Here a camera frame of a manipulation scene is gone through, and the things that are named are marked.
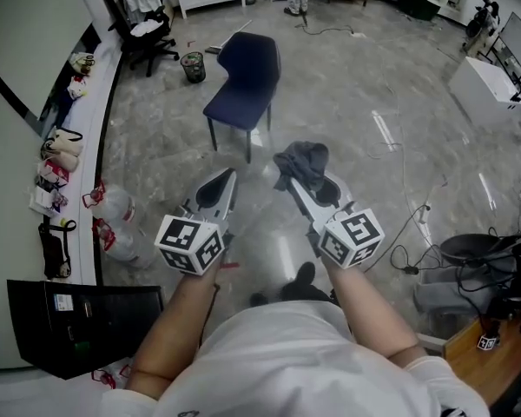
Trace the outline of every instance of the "plastic bag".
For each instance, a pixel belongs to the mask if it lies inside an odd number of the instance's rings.
[[[81,96],[87,94],[87,82],[84,77],[73,76],[71,77],[71,83],[68,86],[69,96],[75,101]]]
[[[74,52],[69,56],[69,64],[76,73],[88,76],[91,67],[95,64],[95,56],[88,52]]]

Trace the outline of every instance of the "white t-shirt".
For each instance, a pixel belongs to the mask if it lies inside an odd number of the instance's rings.
[[[319,301],[240,312],[214,331],[159,401],[115,389],[104,394],[101,404],[102,417],[442,413],[489,415],[483,400],[444,360],[423,357],[401,369],[352,342],[341,309]]]

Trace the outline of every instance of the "label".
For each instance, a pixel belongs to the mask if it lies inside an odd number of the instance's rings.
[[[54,305],[58,312],[73,310],[73,299],[71,298],[71,295],[55,294]]]

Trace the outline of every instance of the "shoe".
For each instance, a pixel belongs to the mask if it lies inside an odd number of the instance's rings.
[[[251,308],[257,308],[258,306],[264,306],[265,304],[268,304],[268,298],[261,292],[252,294],[249,298],[249,305]]]
[[[289,8],[284,8],[284,14],[288,14],[289,16],[292,16],[292,17],[298,17],[300,15],[299,12],[297,14],[295,14]]]
[[[303,286],[313,284],[314,272],[314,264],[311,262],[305,262],[297,271],[297,276],[295,277],[294,282]]]

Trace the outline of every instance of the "black bucket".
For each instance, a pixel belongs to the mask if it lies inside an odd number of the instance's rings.
[[[200,52],[196,51],[186,54],[181,58],[180,63],[191,83],[199,83],[205,80],[207,73],[205,72],[205,63]]]

